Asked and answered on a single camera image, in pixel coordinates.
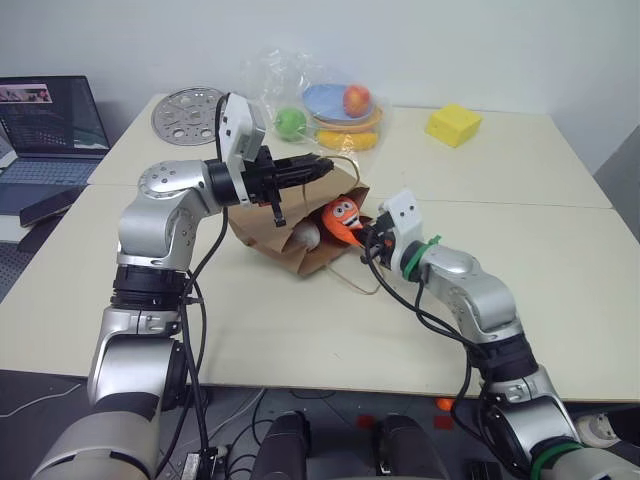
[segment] laptop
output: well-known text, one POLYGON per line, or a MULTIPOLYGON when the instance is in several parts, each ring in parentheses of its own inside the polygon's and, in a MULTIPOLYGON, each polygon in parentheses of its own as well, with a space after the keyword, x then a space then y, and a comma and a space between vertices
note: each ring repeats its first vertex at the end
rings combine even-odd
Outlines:
POLYGON ((0 124, 18 156, 0 174, 0 215, 85 185, 110 147, 84 76, 0 78, 0 124))

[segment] laptop screen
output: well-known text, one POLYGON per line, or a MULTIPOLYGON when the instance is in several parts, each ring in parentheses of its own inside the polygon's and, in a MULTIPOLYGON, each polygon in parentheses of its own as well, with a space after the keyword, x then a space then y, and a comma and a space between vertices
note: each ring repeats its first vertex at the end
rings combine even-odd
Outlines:
POLYGON ((109 150, 83 76, 0 78, 0 123, 18 154, 104 155, 109 150))

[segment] white wall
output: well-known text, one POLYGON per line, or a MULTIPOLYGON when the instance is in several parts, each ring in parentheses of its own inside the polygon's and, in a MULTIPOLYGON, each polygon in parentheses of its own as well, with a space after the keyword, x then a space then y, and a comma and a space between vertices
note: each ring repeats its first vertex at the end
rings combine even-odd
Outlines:
POLYGON ((88 75, 112 136, 154 92, 239 89, 266 45, 400 105, 551 113, 591 172, 639 121, 638 0, 5 0, 0 75, 88 75))

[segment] green apple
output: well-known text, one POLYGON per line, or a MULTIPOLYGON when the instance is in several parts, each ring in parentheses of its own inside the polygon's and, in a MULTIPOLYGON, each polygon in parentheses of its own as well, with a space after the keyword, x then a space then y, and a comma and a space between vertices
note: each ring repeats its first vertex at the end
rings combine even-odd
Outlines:
POLYGON ((281 108, 273 124, 280 137, 288 142, 302 140, 307 131, 307 117, 294 107, 281 108))

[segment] laptop keyboard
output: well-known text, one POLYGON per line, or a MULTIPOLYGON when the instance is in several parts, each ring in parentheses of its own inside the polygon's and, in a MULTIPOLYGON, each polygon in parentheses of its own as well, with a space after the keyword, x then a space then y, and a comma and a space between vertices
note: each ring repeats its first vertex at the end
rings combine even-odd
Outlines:
POLYGON ((76 162, 13 162, 2 175, 0 183, 36 185, 84 185, 95 163, 76 162))

